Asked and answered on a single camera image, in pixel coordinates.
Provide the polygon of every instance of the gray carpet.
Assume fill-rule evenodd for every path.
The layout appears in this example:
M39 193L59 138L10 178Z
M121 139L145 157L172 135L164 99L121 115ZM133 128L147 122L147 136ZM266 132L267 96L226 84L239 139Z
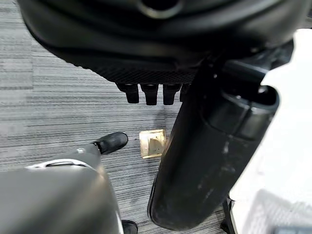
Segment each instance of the gray carpet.
M16 4L0 1L0 171L22 168L74 149L105 134L124 131L128 145L106 156L123 219L139 233L167 234L149 221L147 202L159 159L141 159L138 133L166 129L180 107L127 104L115 84L76 68L43 49L29 35ZM188 234L218 234L220 209Z

